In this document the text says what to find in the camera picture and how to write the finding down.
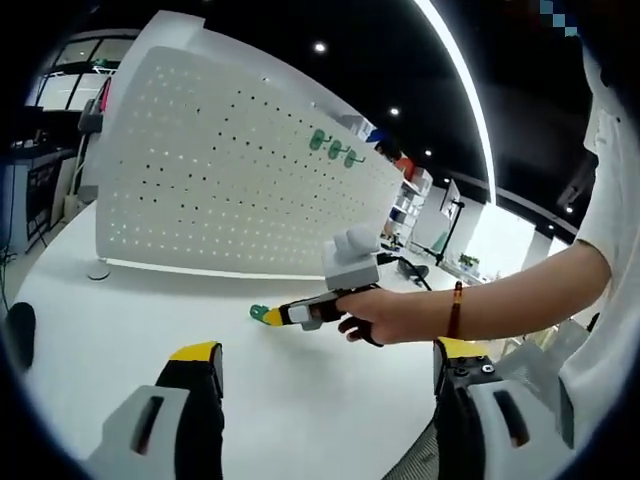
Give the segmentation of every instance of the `glass wall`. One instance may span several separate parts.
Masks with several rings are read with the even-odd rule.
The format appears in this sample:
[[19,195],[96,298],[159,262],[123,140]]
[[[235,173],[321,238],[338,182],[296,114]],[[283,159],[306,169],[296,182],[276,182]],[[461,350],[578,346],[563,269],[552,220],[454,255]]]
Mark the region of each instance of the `glass wall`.
[[95,98],[109,75],[116,72],[135,41],[130,30],[126,35],[111,31],[102,37],[92,37],[90,32],[83,36],[52,53],[32,87],[27,105],[44,110],[84,109],[87,100]]

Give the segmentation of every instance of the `forearm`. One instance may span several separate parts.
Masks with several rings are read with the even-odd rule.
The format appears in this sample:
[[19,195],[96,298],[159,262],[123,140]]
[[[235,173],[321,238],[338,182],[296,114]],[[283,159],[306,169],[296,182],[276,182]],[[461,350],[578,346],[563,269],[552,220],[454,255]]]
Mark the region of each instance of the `forearm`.
[[[610,276],[595,248],[576,243],[511,277],[465,288],[459,337],[512,337],[555,325],[595,302]],[[446,335],[452,301],[452,291],[403,294],[393,315],[415,317],[424,325],[424,339],[432,340]]]

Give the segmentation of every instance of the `human arm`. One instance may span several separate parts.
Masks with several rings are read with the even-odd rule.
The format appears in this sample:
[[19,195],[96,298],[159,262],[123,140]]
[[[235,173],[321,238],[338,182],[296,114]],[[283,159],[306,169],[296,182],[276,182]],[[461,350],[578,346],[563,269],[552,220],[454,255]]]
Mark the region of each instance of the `human arm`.
[[[465,288],[458,336],[512,337],[555,325],[595,302],[610,277],[600,252],[578,241],[528,270]],[[341,298],[337,307],[372,322],[376,341],[398,343],[446,336],[452,303],[452,290],[404,294],[371,290]],[[348,338],[358,339],[354,333]]]

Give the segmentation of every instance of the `white table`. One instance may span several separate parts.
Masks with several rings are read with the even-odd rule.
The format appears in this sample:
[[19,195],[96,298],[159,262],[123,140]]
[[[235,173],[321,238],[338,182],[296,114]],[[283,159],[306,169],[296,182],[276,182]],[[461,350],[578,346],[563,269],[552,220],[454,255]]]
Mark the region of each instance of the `white table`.
[[[107,416],[139,385],[154,384],[174,351],[208,340],[224,349],[228,479],[381,478],[433,415],[431,344],[378,349],[347,343],[333,325],[303,332],[249,317],[254,303],[312,296],[325,291],[323,282],[115,266],[92,282],[86,271],[95,257],[89,207],[17,296],[37,315],[27,389],[76,458],[95,449]],[[383,286],[415,289],[393,265],[385,269]]]

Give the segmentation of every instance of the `white shirt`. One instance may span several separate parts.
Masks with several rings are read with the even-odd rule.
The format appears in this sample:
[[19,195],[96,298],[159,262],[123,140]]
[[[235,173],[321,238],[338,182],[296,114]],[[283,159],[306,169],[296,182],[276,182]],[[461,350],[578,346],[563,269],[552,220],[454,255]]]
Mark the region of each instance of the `white shirt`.
[[574,408],[577,443],[589,439],[617,399],[640,347],[640,145],[619,107],[609,99],[594,109],[599,165],[577,235],[600,251],[612,273],[594,331],[560,371]]

